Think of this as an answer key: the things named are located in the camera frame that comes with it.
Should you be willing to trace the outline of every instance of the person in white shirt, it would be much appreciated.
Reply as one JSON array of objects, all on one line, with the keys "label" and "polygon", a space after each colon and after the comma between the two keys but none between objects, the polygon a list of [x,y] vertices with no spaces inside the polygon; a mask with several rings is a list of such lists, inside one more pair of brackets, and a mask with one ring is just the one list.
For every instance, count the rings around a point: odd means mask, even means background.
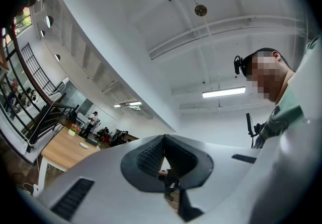
[{"label": "person in white shirt", "polygon": [[89,117],[89,124],[87,125],[87,128],[85,131],[83,131],[82,133],[80,133],[79,135],[87,138],[91,132],[92,127],[94,126],[95,121],[97,121],[99,118],[97,116],[97,111],[94,112],[94,117],[90,118]]}]

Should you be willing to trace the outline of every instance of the ceiling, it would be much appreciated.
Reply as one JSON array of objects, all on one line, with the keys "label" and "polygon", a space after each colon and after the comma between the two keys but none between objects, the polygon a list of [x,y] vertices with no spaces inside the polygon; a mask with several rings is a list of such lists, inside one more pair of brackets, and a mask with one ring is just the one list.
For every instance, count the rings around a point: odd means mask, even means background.
[{"label": "ceiling", "polygon": [[[127,21],[142,35],[146,49],[171,88],[181,114],[220,113],[269,105],[244,76],[236,76],[233,60],[262,47],[272,47],[296,69],[304,45],[317,34],[304,0],[119,0]],[[207,8],[204,17],[196,5]],[[115,103],[135,100],[113,78],[78,35],[76,27],[52,0],[52,28],[102,93]],[[243,95],[203,99],[202,92],[246,86]]]}]

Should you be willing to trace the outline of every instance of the wooden table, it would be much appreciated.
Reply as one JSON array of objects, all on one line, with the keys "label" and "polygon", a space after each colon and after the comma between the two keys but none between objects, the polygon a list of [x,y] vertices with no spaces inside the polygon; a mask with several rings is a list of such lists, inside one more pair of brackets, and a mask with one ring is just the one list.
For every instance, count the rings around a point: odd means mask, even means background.
[{"label": "wooden table", "polygon": [[[89,148],[83,148],[79,144],[80,142],[86,144]],[[67,171],[87,156],[98,152],[99,150],[99,146],[91,145],[79,135],[75,134],[75,136],[71,136],[68,134],[68,128],[64,127],[41,152],[42,161],[38,178],[39,192],[41,192],[45,186],[47,164],[62,171]]]}]

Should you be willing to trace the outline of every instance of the head-mounted camera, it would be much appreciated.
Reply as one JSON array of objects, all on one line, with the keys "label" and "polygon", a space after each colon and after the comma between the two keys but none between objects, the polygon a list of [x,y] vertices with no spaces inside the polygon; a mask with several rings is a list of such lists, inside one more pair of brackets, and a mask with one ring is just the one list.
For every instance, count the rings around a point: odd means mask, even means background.
[{"label": "head-mounted camera", "polygon": [[249,56],[247,56],[246,58],[242,58],[240,56],[236,56],[235,60],[233,61],[233,65],[235,67],[235,73],[236,74],[240,74],[240,72],[243,73],[243,75],[246,77],[246,71],[247,71],[247,65],[250,61],[252,61],[252,57],[253,55],[255,55],[256,53],[258,53],[259,51],[277,51],[276,49],[272,49],[272,48],[261,48],[259,50],[256,50],[254,53],[250,54]]}]

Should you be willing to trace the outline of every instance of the man's ear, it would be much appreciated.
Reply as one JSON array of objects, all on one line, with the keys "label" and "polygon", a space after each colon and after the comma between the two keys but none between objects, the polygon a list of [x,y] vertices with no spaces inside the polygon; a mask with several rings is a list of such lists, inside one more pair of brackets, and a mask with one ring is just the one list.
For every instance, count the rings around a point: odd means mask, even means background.
[{"label": "man's ear", "polygon": [[274,58],[276,58],[278,61],[281,61],[281,55],[276,50],[272,52],[272,55]]}]

